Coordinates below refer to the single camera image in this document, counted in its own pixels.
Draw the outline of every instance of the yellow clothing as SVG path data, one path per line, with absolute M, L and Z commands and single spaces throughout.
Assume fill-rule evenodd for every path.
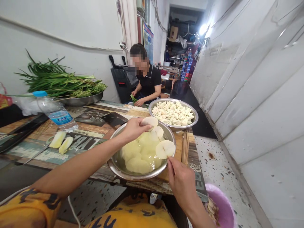
M 56 194 L 39 193 L 27 189 L 0 207 L 0 227 L 53 227 L 60 208 Z M 115 208 L 94 221 L 86 228 L 157 227 L 176 228 L 163 201 L 148 203 L 145 195 L 125 198 Z

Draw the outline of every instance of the cauliflower floret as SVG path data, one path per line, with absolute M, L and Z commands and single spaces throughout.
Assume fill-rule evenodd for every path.
M 152 114 L 165 124 L 172 126 L 187 126 L 191 124 L 194 115 L 189 107 L 183 106 L 179 101 L 158 102 L 152 109 Z

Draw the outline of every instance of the stainless steel bowl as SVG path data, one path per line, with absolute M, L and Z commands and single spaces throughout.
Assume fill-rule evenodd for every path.
M 150 105 L 149 105 L 149 112 L 150 112 L 150 115 L 151 115 L 151 116 L 154 116 L 154 115 L 152 114 L 152 110 L 153 110 L 153 108 L 156 106 L 156 104 L 157 104 L 158 102 L 165 102 L 165 101 L 171 101 L 171 102 L 173 102 L 173 103 L 176 103 L 177 101 L 179 101 L 179 102 L 182 104 L 182 106 L 189 107 L 189 108 L 191 109 L 191 112 L 192 112 L 193 115 L 194 115 L 194 118 L 191 120 L 192 123 L 189 124 L 189 125 L 187 125 L 187 126 L 172 126 L 172 125 L 169 125 L 169 124 L 165 124 L 165 123 L 164 123 L 165 125 L 167 125 L 168 127 L 170 127 L 172 131 L 174 131 L 174 132 L 176 132 L 176 131 L 182 131 L 182 130 L 186 129 L 187 127 L 192 127 L 192 126 L 195 125 L 195 124 L 197 123 L 197 121 L 199 120 L 199 116 L 198 116 L 198 114 L 197 114 L 197 111 L 196 111 L 191 105 L 189 105 L 189 104 L 187 104 L 186 102 L 183 102 L 183 101 L 181 101 L 181 100 L 171 99 L 171 98 L 161 98 L 161 99 L 157 99 L 157 100 L 155 100 L 155 101 L 152 101 L 152 102 L 150 103 Z
M 65 99 L 61 100 L 60 102 L 67 106 L 83 107 L 99 102 L 102 99 L 103 95 L 104 92 L 101 92 L 89 97 Z
M 125 128 L 126 124 L 127 123 L 125 123 L 120 128 L 118 128 L 111 136 L 111 138 L 119 135 L 122 132 L 122 130 Z M 164 130 L 164 139 L 168 139 L 172 141 L 176 148 L 175 137 L 171 129 L 168 128 L 162 122 L 158 122 L 158 125 Z M 134 172 L 130 172 L 126 169 L 125 161 L 121 156 L 121 149 L 120 149 L 118 152 L 116 152 L 116 154 L 113 155 L 113 157 L 110 158 L 110 160 L 108 161 L 108 165 L 110 169 L 113 171 L 113 173 L 115 173 L 117 176 L 121 178 L 126 179 L 127 181 L 145 181 L 160 174 L 166 168 L 167 159 L 164 159 L 161 163 L 161 166 L 153 170 L 152 172 L 147 174 L 137 174 Z

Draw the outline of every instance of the blue bottle cap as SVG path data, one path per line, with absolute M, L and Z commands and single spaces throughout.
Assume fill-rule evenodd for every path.
M 45 92 L 45 91 L 35 91 L 35 92 L 33 92 L 33 95 L 34 95 L 35 97 L 45 97 L 45 96 L 47 96 L 48 94 L 47 94 L 47 92 Z

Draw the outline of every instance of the black polo shirt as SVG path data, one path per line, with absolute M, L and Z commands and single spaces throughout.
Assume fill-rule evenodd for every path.
M 161 73 L 157 68 L 153 67 L 151 64 L 150 64 L 149 72 L 145 77 L 142 74 L 136 75 L 136 77 L 139 80 L 140 85 L 142 86 L 140 92 L 145 97 L 155 93 L 154 86 L 158 86 L 162 84 Z

